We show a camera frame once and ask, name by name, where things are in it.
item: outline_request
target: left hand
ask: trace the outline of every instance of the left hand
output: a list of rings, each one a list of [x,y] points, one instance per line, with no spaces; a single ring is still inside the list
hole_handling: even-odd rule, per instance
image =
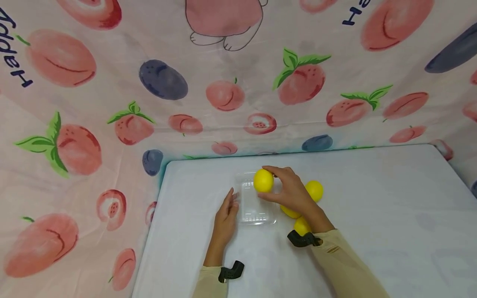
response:
[[[225,247],[232,239],[237,225],[239,203],[235,201],[236,197],[234,189],[231,188],[215,215],[214,231],[204,261],[206,267],[222,265]]]
[[[237,213],[239,212],[239,203],[235,200],[236,198],[237,194],[234,194],[234,189],[231,188],[222,206],[215,214],[211,244],[225,248],[232,239],[237,225]]]

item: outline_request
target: fabric wall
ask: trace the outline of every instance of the fabric wall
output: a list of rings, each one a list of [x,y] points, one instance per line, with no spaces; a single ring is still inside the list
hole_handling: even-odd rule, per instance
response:
[[[130,296],[170,160],[431,143],[477,196],[473,0],[0,8],[0,297]]]

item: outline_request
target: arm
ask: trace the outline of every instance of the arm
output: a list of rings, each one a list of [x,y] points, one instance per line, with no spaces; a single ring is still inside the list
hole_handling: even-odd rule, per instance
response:
[[[331,281],[338,298],[389,298],[371,270],[356,255],[331,221],[312,200],[300,178],[289,167],[264,166],[282,183],[279,194],[259,197],[283,205],[304,217],[320,245],[311,250]]]
[[[363,263],[339,230],[323,225],[326,217],[317,206],[303,215],[314,235],[321,239],[320,246],[311,251],[333,285],[338,298],[389,298],[386,290]]]
[[[192,294],[192,298],[225,298],[227,284],[218,280],[224,252],[227,244],[235,232],[236,216],[239,204],[235,201],[232,188],[215,215],[214,231],[207,249],[204,265]]]

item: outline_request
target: blue plum print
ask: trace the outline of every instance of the blue plum print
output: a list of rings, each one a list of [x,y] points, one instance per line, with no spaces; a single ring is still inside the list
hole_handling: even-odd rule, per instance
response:
[[[464,64],[477,54],[477,23],[447,45],[425,67],[429,73],[448,72]]]
[[[160,150],[147,150],[143,154],[143,167],[149,176],[156,176],[161,169],[164,154]]]
[[[472,194],[474,195],[474,197],[476,197],[477,199],[477,180],[474,182],[474,184],[472,184],[472,186],[470,187],[470,191],[472,192]]]
[[[332,145],[333,139],[327,134],[322,134],[306,140],[301,145],[301,149],[308,152],[322,151],[329,149]]]
[[[150,93],[167,100],[184,98],[189,91],[184,77],[160,60],[149,60],[141,65],[139,79]]]

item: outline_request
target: wrist strap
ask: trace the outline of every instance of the wrist strap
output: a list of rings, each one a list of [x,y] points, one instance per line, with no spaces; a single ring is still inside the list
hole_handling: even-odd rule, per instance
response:
[[[245,265],[240,261],[235,261],[232,269],[222,267],[218,276],[219,282],[222,284],[227,282],[227,279],[236,279],[242,276],[243,268]]]
[[[307,247],[308,245],[320,246],[320,240],[315,237],[313,233],[308,232],[303,236],[300,236],[297,231],[293,230],[288,233],[288,240],[296,247]]]

